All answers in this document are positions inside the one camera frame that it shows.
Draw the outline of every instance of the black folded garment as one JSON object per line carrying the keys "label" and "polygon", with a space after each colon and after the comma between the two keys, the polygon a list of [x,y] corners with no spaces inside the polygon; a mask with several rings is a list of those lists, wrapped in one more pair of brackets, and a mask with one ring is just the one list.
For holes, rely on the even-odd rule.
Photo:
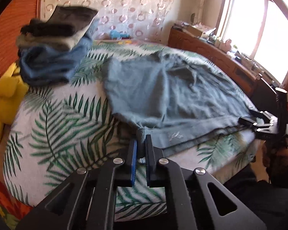
{"label": "black folded garment", "polygon": [[30,24],[21,28],[21,33],[39,36],[73,36],[79,30],[87,27],[98,10],[83,6],[56,6],[48,21],[43,22],[33,18]]}

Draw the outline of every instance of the human hand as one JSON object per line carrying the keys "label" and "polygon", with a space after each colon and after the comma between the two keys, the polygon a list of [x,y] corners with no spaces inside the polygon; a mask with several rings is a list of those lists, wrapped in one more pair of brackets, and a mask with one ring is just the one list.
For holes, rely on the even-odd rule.
{"label": "human hand", "polygon": [[[274,152],[273,150],[271,152],[277,156],[279,160],[278,165],[282,167],[288,166],[288,147],[284,147],[278,150],[276,153],[275,150]],[[262,153],[263,153],[262,156],[263,165],[268,168],[270,166],[270,157],[267,154],[267,148],[265,144],[262,147]]]}

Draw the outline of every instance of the mattress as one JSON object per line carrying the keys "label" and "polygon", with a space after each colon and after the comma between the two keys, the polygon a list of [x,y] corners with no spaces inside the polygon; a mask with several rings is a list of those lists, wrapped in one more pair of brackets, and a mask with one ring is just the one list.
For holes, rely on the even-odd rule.
{"label": "mattress", "polygon": [[[124,60],[160,50],[222,72],[197,53],[131,40],[96,41],[69,84],[29,89],[0,144],[0,214],[10,228],[75,169],[99,168],[128,146],[132,132],[111,115],[101,66],[110,56]],[[253,106],[237,89],[241,99]],[[170,159],[190,170],[203,167],[224,183],[253,159],[260,144],[245,129],[219,135]],[[134,187],[118,188],[115,220],[164,212],[164,188],[147,187],[145,164],[139,160]]]}

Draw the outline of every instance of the window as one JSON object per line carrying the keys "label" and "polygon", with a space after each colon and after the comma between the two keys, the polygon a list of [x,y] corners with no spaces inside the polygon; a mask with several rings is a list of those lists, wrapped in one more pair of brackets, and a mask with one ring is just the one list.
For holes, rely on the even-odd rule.
{"label": "window", "polygon": [[226,0],[218,36],[258,62],[278,82],[288,71],[288,20],[272,0]]}

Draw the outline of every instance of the wooden cabinet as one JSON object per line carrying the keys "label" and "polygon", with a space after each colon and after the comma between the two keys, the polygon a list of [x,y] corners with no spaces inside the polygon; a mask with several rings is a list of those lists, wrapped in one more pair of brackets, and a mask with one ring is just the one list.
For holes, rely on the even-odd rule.
{"label": "wooden cabinet", "polygon": [[206,57],[225,72],[247,96],[252,95],[256,86],[256,77],[220,49],[173,28],[171,29],[168,46],[199,53]]}

